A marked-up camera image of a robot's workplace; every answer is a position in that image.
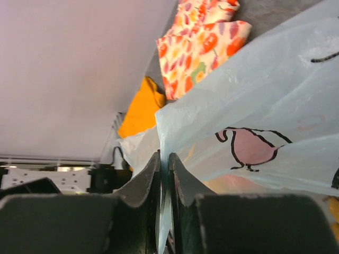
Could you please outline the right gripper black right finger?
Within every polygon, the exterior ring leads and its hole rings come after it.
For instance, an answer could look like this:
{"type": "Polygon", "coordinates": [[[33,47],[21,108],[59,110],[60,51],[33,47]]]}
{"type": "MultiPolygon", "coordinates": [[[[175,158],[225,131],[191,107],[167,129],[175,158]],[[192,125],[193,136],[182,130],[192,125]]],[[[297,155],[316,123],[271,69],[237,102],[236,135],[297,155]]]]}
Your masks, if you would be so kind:
{"type": "Polygon", "coordinates": [[[175,253],[338,253],[320,206],[294,194],[218,195],[168,159],[175,253]]]}

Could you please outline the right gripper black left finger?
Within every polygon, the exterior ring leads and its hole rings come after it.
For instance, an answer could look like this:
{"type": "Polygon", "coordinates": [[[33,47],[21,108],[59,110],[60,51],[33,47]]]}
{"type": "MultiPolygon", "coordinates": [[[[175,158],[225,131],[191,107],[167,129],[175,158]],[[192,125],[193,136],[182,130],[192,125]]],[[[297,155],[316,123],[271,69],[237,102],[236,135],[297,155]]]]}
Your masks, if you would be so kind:
{"type": "Polygon", "coordinates": [[[28,184],[1,191],[1,253],[157,253],[160,155],[108,193],[106,172],[92,173],[95,193],[62,194],[28,184]]]}

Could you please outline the light blue plastic bag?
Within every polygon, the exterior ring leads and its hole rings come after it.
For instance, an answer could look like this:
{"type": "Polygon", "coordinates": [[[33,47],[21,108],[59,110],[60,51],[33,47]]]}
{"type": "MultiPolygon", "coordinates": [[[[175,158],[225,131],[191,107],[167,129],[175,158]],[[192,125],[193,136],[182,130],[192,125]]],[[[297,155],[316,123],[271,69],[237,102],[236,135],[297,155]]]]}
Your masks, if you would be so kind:
{"type": "Polygon", "coordinates": [[[338,1],[322,1],[262,34],[175,103],[154,128],[121,140],[136,171],[160,151],[160,229],[173,229],[175,153],[218,195],[338,197],[338,1]]]}

